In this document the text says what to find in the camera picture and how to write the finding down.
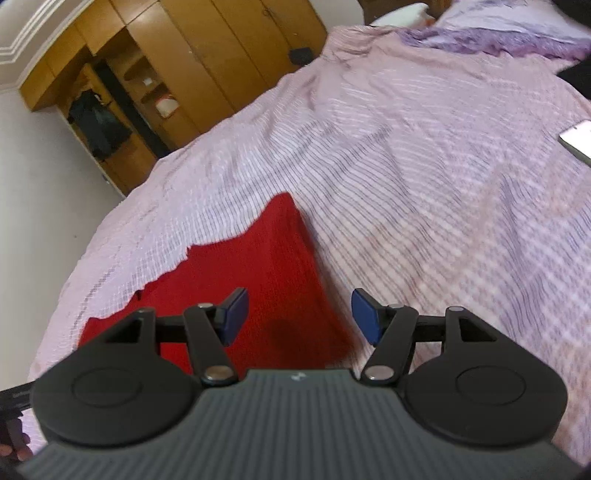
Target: gray ribbed surface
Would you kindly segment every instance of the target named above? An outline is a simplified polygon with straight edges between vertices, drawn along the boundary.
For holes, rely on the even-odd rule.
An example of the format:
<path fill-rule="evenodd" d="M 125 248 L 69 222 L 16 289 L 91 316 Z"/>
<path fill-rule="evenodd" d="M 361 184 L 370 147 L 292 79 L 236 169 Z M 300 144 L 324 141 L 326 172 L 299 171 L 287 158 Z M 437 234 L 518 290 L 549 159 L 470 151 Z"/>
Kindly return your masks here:
<path fill-rule="evenodd" d="M 390 390 L 348 371 L 251 371 L 206 391 L 185 421 L 147 443 L 94 452 L 53 444 L 21 467 L 31 480 L 567 480 L 552 445 L 486 453 L 418 427 Z"/>

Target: round black pad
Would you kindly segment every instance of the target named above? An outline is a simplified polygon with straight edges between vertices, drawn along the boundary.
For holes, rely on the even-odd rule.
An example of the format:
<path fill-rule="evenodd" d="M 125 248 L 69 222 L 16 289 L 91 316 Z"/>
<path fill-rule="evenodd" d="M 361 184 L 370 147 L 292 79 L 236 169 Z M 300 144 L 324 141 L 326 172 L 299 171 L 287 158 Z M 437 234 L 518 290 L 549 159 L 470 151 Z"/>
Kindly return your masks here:
<path fill-rule="evenodd" d="M 464 343 L 409 375 L 405 400 L 423 426 L 452 441 L 513 447 L 552 437 L 567 392 L 515 343 Z"/>
<path fill-rule="evenodd" d="M 196 384 L 138 345 L 92 345 L 46 372 L 31 404 L 50 439 L 92 447 L 145 441 L 175 425 L 193 404 Z"/>
<path fill-rule="evenodd" d="M 508 368 L 476 367 L 460 374 L 456 387 L 474 403 L 508 405 L 523 395 L 525 381 Z"/>

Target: bed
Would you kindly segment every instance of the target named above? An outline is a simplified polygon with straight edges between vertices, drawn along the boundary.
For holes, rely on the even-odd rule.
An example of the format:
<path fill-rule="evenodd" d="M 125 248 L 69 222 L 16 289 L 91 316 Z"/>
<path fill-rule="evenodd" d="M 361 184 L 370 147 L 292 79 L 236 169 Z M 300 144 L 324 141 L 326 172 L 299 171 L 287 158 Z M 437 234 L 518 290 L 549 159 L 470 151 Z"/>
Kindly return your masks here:
<path fill-rule="evenodd" d="M 461 34 L 447 36 L 456 47 L 435 40 L 449 18 L 426 33 L 336 28 L 311 65 L 160 160 L 64 285 L 31 379 L 76 347 L 89 317 L 123 308 L 187 247 L 245 231 L 287 191 L 342 315 L 355 287 L 425 314 L 466 306 L 562 376 L 554 441 L 590 461 L 591 169 L 556 138 L 591 104 L 555 73 L 591 43 L 538 32 L 551 51 L 450 53 Z M 356 369 L 372 350 L 358 344 Z M 31 414 L 25 428 L 39 448 Z"/>

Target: red towel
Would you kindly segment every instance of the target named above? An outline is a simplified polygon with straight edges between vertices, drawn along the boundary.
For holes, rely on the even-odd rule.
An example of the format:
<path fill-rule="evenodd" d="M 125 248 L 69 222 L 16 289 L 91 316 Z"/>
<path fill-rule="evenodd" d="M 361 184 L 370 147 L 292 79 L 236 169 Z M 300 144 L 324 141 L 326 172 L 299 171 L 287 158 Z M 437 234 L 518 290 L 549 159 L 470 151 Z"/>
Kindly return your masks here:
<path fill-rule="evenodd" d="M 352 336 L 324 294 L 310 237 L 288 193 L 274 197 L 244 234 L 189 248 L 188 259 L 123 310 L 90 319 L 80 344 L 140 307 L 178 315 L 196 303 L 220 303 L 237 287 L 248 289 L 250 310 L 226 351 L 241 376 L 248 368 L 324 368 L 351 352 Z M 191 372 L 184 345 L 162 344 L 161 355 Z"/>

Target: wooden wardrobe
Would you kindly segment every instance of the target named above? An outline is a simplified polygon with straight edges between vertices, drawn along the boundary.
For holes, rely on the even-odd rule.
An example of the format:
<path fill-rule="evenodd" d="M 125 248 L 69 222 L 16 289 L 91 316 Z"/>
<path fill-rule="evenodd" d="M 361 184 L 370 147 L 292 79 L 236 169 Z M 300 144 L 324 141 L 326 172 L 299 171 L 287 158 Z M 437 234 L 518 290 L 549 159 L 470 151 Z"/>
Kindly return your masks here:
<path fill-rule="evenodd" d="M 318 56 L 326 30 L 307 0 L 95 0 L 51 45 L 21 87 L 31 110 L 64 116 L 92 89 L 132 129 L 99 167 L 125 194 L 156 156 L 95 72 L 104 61 L 150 128 L 175 150 L 274 87 L 297 66 L 290 50 Z M 178 103 L 173 113 L 157 108 Z M 73 131 L 85 142 L 80 131 Z"/>

